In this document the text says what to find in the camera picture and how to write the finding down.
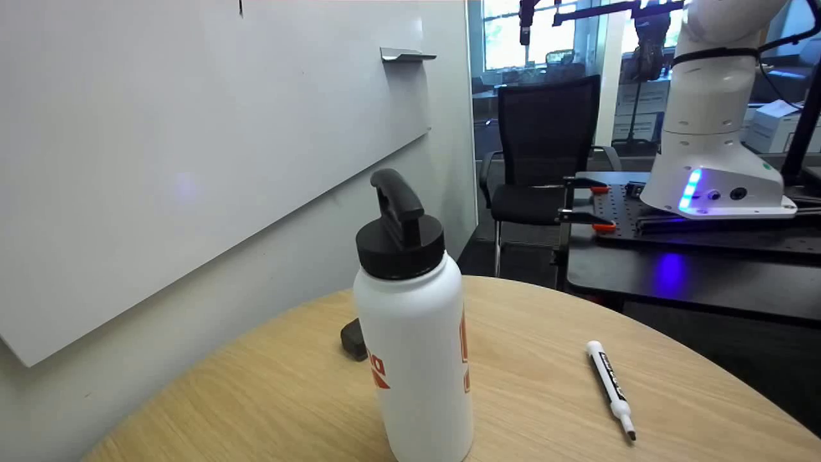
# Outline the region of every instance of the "desk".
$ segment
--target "desk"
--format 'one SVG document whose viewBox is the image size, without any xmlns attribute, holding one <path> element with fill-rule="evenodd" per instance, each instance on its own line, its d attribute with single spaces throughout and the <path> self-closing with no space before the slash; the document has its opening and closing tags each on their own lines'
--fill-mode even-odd
<svg viewBox="0 0 821 462">
<path fill-rule="evenodd" d="M 677 342 L 588 300 L 465 281 L 470 459 L 819 459 L 821 438 Z M 89 459 L 391 459 L 364 361 L 339 352 L 351 295 L 244 334 L 126 419 Z M 605 408 L 586 342 L 601 340 L 638 441 Z"/>
<path fill-rule="evenodd" d="M 645 171 L 582 171 L 605 186 L 645 182 Z M 698 250 L 601 247 L 588 227 L 573 227 L 566 286 L 615 297 L 682 302 L 757 315 L 821 320 L 821 266 Z"/>
</svg>

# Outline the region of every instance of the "black bottle cap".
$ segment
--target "black bottle cap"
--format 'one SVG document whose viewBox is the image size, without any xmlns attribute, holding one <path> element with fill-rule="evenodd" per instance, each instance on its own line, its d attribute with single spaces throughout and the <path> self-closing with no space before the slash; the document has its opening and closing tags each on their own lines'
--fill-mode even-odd
<svg viewBox="0 0 821 462">
<path fill-rule="evenodd" d="M 415 192 L 396 170 L 369 177 L 380 196 L 380 219 L 360 229 L 360 265 L 376 281 L 412 281 L 444 257 L 441 223 L 424 214 Z"/>
</svg>

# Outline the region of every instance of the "whiteboard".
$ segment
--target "whiteboard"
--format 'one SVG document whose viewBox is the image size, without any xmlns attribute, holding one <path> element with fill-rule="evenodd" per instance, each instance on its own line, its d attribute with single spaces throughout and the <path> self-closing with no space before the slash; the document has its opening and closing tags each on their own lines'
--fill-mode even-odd
<svg viewBox="0 0 821 462">
<path fill-rule="evenodd" d="M 415 0 L 0 0 L 0 337 L 37 364 L 428 132 Z"/>
</svg>

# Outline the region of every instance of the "white robot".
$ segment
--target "white robot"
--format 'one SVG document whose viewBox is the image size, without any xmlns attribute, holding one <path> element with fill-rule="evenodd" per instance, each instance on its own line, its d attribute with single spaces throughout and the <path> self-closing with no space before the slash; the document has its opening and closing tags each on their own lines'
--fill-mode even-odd
<svg viewBox="0 0 821 462">
<path fill-rule="evenodd" d="M 661 153 L 642 202 L 691 222 L 793 219 L 783 175 L 741 147 L 770 21 L 784 0 L 693 0 L 677 41 Z"/>
</svg>

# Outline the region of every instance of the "floor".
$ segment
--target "floor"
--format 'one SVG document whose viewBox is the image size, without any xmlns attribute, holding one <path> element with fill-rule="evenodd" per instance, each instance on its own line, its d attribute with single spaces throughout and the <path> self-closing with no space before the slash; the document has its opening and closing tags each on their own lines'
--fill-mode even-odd
<svg viewBox="0 0 821 462">
<path fill-rule="evenodd" d="M 551 247 L 559 229 L 506 229 L 503 277 L 557 288 Z M 493 219 L 460 257 L 465 274 L 493 274 Z M 821 327 L 793 327 L 670 305 L 629 302 L 637 320 L 687 345 L 741 378 L 821 437 Z"/>
</svg>

